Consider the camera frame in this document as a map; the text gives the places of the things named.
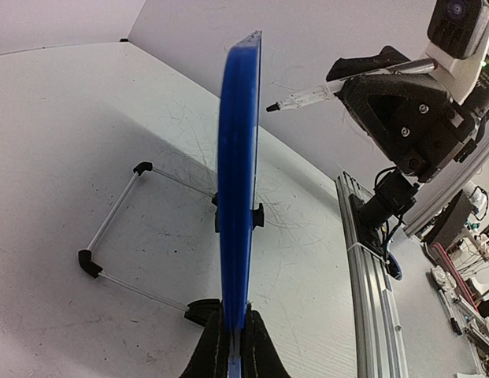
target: red cable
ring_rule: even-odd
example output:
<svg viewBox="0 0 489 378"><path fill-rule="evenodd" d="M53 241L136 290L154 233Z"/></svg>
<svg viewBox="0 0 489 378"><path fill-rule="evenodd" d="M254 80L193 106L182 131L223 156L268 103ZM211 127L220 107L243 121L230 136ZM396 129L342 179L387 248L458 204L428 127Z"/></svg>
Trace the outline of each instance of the red cable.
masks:
<svg viewBox="0 0 489 378"><path fill-rule="evenodd" d="M464 294L465 294L464 296L467 297L465 299L469 300L472 303L473 308L477 312L479 312L479 309L477 309L477 306L475 305L475 302L473 301L472 296L470 295L470 292L465 285L465 281L463 280L463 277L461 277L461 275L459 274L458 270L454 266L452 260L450 260L450 257L447 255L447 253L443 249L442 245L440 245L440 243L434 243L434 244L432 244L432 247L434 247L437 250L437 252L442 251L442 254L443 254L445 260L447 261L448 264L450 264L451 273L454 272L454 275L456 275L456 277L458 278L456 281L458 282L458 284L461 283L460 290L464 291Z"/></svg>

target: blue plastic object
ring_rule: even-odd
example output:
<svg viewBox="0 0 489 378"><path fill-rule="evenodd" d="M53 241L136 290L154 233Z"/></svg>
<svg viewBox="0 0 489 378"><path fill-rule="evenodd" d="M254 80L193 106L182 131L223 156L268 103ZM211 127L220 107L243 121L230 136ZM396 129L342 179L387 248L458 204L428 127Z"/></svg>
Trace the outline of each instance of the blue plastic object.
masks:
<svg viewBox="0 0 489 378"><path fill-rule="evenodd" d="M218 211L224 323L244 328L250 282L251 234L257 160L261 32L228 52L218 131Z"/></svg>

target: pen tip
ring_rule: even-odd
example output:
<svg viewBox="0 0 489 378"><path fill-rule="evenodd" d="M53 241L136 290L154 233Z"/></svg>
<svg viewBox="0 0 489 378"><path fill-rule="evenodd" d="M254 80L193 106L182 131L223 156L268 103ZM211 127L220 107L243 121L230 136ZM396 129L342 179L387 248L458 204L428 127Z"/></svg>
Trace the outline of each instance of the pen tip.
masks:
<svg viewBox="0 0 489 378"><path fill-rule="evenodd" d="M271 105L267 108L267 112L268 113L271 113L271 112L278 112L280 111L281 108L279 107L279 104L276 102L274 105Z"/></svg>

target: camera lens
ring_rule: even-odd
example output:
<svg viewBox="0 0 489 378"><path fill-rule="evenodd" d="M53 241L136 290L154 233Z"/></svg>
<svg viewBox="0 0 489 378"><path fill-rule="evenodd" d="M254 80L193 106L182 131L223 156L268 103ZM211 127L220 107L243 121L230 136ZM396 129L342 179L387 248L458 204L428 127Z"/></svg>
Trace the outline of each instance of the camera lens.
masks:
<svg viewBox="0 0 489 378"><path fill-rule="evenodd" d="M464 0L449 0L447 14L452 20L461 20L469 8L469 2Z"/></svg>

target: white tabletop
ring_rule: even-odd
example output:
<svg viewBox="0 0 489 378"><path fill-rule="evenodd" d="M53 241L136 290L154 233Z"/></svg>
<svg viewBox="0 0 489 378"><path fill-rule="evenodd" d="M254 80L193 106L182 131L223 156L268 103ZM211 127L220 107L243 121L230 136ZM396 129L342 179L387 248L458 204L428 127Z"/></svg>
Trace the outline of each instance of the white tabletop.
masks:
<svg viewBox="0 0 489 378"><path fill-rule="evenodd" d="M128 43L0 57L0 376L179 376L202 329L76 264L140 161L208 191L218 99ZM250 300L294 377L356 376L334 183L260 130ZM220 297L215 208L144 176L96 249L106 271Z"/></svg>

